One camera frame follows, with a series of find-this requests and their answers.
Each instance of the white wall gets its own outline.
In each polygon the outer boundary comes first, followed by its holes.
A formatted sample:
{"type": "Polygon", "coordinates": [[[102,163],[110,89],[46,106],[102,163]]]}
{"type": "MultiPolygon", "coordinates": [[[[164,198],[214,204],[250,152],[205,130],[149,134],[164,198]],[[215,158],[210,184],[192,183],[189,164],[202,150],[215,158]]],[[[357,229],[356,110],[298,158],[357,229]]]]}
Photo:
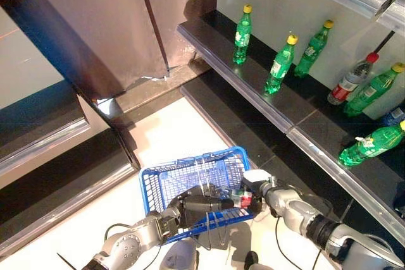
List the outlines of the white wall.
{"type": "MultiPolygon", "coordinates": [[[[271,48],[279,51],[289,31],[299,36],[294,63],[297,64],[310,38],[326,19],[335,22],[330,31],[328,45],[309,74],[332,89],[351,66],[372,52],[389,33],[382,25],[333,0],[218,0],[217,9],[237,22],[245,3],[252,5],[253,34],[271,48]]],[[[395,34],[380,51],[374,65],[375,76],[395,62],[405,62],[405,38],[395,34]]],[[[405,97],[405,73],[397,77],[390,91],[364,112],[375,119],[405,97]]]]}
{"type": "Polygon", "coordinates": [[[0,7],[0,109],[63,77],[0,7]]]}

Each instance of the red bottle cap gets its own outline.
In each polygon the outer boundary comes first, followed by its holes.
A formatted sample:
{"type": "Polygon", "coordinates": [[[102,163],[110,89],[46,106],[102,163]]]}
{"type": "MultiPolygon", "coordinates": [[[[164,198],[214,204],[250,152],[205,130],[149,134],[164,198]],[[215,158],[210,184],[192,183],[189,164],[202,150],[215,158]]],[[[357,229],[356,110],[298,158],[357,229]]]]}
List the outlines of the red bottle cap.
{"type": "Polygon", "coordinates": [[[379,55],[377,53],[369,53],[366,57],[366,61],[369,63],[375,63],[379,59],[379,55]]]}

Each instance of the black cable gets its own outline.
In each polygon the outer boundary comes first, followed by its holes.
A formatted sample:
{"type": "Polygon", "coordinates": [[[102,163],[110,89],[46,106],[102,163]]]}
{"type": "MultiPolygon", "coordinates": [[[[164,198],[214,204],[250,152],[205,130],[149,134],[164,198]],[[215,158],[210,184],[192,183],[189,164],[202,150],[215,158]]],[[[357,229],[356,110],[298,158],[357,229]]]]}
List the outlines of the black cable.
{"type": "Polygon", "coordinates": [[[378,47],[374,50],[374,53],[378,53],[382,47],[388,42],[388,40],[391,39],[391,37],[395,34],[394,31],[389,32],[389,34],[386,36],[386,38],[381,41],[381,43],[378,45],[378,47]]]}
{"type": "Polygon", "coordinates": [[[110,227],[107,228],[107,230],[106,230],[106,232],[105,232],[105,234],[104,234],[104,241],[106,241],[107,238],[108,238],[108,232],[109,232],[109,230],[110,230],[111,228],[114,228],[114,227],[117,227],[117,226],[126,227],[126,228],[131,228],[131,226],[130,226],[129,224],[121,224],[121,223],[112,224],[110,227]]]}
{"type": "Polygon", "coordinates": [[[322,249],[319,249],[318,255],[316,256],[316,259],[314,261],[314,266],[312,266],[312,270],[315,270],[315,266],[316,266],[316,263],[318,262],[319,256],[321,255],[321,252],[322,252],[322,249]]]}
{"type": "Polygon", "coordinates": [[[291,264],[293,264],[296,268],[298,268],[299,270],[302,270],[300,267],[298,267],[297,265],[295,265],[285,254],[284,252],[281,250],[280,248],[280,244],[278,243],[278,237],[277,237],[277,227],[278,227],[278,222],[280,221],[280,218],[277,218],[277,222],[276,222],[276,228],[275,228],[275,234],[276,234],[276,242],[277,242],[277,247],[280,251],[280,253],[285,257],[285,259],[287,259],[291,264]]]}
{"type": "Polygon", "coordinates": [[[159,250],[158,253],[155,255],[154,259],[149,263],[149,265],[147,265],[144,270],[146,270],[151,264],[153,264],[154,260],[158,257],[159,253],[160,253],[160,249],[162,249],[162,245],[163,245],[163,241],[160,243],[159,245],[159,250]]]}

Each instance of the red label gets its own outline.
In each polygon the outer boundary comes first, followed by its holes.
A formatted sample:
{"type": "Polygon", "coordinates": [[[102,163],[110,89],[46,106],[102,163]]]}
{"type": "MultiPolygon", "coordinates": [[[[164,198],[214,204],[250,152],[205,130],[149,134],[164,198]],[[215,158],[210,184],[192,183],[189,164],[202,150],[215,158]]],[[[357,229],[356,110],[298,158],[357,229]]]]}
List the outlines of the red label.
{"type": "Polygon", "coordinates": [[[350,91],[347,91],[343,89],[340,85],[337,85],[336,88],[334,88],[332,91],[332,96],[340,101],[345,101],[349,93],[350,91]]]}
{"type": "Polygon", "coordinates": [[[252,201],[252,197],[242,196],[240,198],[240,207],[242,209],[249,207],[251,204],[251,201],[252,201]]]}

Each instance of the item in basket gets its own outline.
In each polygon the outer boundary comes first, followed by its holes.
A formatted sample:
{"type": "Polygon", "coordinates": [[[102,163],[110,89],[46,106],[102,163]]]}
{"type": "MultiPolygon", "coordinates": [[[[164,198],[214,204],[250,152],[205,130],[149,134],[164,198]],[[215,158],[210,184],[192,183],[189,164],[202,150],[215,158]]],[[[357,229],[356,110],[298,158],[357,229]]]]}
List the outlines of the item in basket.
{"type": "Polygon", "coordinates": [[[230,198],[234,201],[235,207],[246,209],[251,205],[252,192],[232,189],[230,198]]]}

